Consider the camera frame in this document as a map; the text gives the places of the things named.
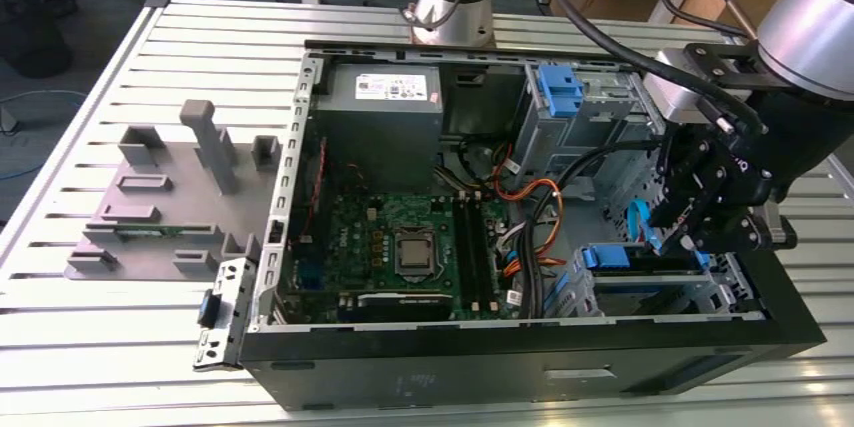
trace ram slot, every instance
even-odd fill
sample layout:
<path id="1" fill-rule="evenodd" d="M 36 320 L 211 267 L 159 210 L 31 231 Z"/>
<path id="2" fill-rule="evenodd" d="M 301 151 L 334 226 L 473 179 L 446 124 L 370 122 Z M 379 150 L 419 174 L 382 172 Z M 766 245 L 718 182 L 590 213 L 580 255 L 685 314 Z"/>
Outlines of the ram slot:
<path id="1" fill-rule="evenodd" d="M 469 239 L 471 242 L 471 265 L 475 272 L 477 296 L 481 311 L 490 312 L 498 308 L 495 291 L 493 288 L 493 273 L 490 266 L 490 249 L 486 243 L 486 222 L 481 212 L 481 202 L 466 202 Z"/>
<path id="2" fill-rule="evenodd" d="M 475 279 L 475 263 L 469 238 L 469 221 L 466 202 L 454 201 L 454 242 L 457 245 L 457 264 L 459 269 L 459 292 L 462 306 L 473 309 L 477 306 L 478 283 Z"/>

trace cpu socket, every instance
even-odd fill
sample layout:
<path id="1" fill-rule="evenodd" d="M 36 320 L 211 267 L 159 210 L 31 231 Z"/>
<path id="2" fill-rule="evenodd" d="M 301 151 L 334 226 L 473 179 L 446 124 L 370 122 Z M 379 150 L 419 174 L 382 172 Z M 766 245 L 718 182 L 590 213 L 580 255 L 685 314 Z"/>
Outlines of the cpu socket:
<path id="1" fill-rule="evenodd" d="M 395 273 L 407 282 L 422 282 L 435 274 L 434 231 L 429 227 L 395 230 Z"/>

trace white sticker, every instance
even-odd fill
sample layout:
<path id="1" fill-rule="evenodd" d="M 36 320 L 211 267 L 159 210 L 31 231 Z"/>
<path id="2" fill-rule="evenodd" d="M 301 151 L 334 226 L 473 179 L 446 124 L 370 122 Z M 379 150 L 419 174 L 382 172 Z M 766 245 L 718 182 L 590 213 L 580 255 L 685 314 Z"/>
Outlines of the white sticker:
<path id="1" fill-rule="evenodd" d="M 520 173 L 520 170 L 522 169 L 522 166 L 520 166 L 520 164 L 517 164 L 513 160 L 508 159 L 505 161 L 505 168 L 512 171 L 514 174 Z"/>
<path id="2" fill-rule="evenodd" d="M 362 74 L 357 100 L 427 100 L 427 76 Z"/>
<path id="3" fill-rule="evenodd" d="M 522 305 L 522 292 L 516 290 L 508 291 L 508 303 L 520 307 Z"/>

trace floor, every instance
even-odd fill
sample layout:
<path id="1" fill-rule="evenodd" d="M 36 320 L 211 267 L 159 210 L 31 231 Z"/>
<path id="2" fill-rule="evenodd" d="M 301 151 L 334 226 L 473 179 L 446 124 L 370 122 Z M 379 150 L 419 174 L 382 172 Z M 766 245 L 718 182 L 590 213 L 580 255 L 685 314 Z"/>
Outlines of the floor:
<path id="1" fill-rule="evenodd" d="M 66 42 L 75 53 L 72 68 L 56 77 L 32 80 L 18 75 L 0 61 L 0 99 L 22 92 L 44 89 L 89 92 L 145 1 L 78 0 L 79 12 L 58 20 Z M 414 1 L 326 0 L 330 4 L 365 5 L 367 3 L 378 7 L 405 7 Z M 534 0 L 495 0 L 495 10 L 504 13 L 541 15 Z M 0 226 L 15 211 L 36 172 L 7 177 L 31 171 L 42 165 L 79 105 L 79 96 L 71 94 L 32 95 L 3 103 L 22 124 L 15 136 L 0 133 Z"/>

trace metal bracket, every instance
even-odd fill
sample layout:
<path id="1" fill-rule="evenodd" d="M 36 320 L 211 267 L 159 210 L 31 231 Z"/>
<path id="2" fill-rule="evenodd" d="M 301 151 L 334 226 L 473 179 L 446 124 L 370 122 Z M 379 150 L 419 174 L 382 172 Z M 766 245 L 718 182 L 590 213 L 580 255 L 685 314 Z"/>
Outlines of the metal bracket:
<path id="1" fill-rule="evenodd" d="M 780 205 L 769 200 L 765 204 L 753 208 L 753 213 L 765 221 L 772 234 L 772 242 L 782 244 L 786 242 L 786 231 L 784 230 L 784 222 L 780 216 Z"/>
<path id="2" fill-rule="evenodd" d="M 257 272 L 257 265 L 247 258 L 219 265 L 214 288 L 206 292 L 199 308 L 202 335 L 193 363 L 197 372 L 243 369 L 238 356 L 250 319 Z"/>

